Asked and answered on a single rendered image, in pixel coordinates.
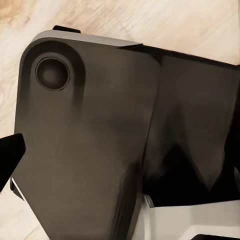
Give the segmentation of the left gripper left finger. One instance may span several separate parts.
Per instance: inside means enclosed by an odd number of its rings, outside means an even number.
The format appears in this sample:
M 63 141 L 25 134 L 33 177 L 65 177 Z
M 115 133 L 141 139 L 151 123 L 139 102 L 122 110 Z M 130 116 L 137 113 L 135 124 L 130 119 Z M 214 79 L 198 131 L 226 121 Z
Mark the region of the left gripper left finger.
M 0 138 L 0 193 L 26 152 L 21 133 Z

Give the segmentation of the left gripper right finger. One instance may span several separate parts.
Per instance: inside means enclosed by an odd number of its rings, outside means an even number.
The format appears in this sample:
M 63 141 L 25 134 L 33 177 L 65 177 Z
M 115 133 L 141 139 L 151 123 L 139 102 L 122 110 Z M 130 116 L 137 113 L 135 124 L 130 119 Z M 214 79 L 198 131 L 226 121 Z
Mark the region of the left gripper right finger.
M 235 133 L 228 133 L 224 151 L 240 173 L 240 135 Z

